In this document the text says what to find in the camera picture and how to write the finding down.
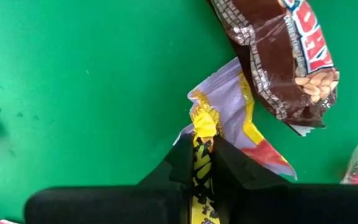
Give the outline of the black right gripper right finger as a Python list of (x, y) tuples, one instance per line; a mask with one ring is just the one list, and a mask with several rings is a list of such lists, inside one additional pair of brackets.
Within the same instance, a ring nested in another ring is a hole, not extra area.
[(358, 185), (291, 183), (219, 136), (211, 159), (221, 224), (358, 224)]

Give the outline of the yellow sour candy pack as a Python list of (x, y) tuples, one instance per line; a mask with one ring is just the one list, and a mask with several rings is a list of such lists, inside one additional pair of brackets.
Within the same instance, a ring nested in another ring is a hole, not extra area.
[(191, 224), (220, 224), (214, 205), (211, 153), (221, 136), (243, 154), (276, 174), (296, 177), (294, 168), (252, 122), (254, 98), (238, 58), (221, 67), (188, 93), (192, 123), (180, 135), (193, 136)]

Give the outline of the brown peanut candy bar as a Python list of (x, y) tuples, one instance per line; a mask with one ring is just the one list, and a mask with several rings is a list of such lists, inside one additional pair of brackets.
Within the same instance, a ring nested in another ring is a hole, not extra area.
[(339, 70), (308, 0), (207, 0), (267, 110), (299, 135), (323, 128)]

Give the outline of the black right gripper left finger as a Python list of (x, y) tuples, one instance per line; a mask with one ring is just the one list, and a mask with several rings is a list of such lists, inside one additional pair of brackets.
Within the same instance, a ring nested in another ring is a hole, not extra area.
[(138, 184), (54, 187), (25, 203), (25, 224), (190, 224), (193, 136), (184, 134)]

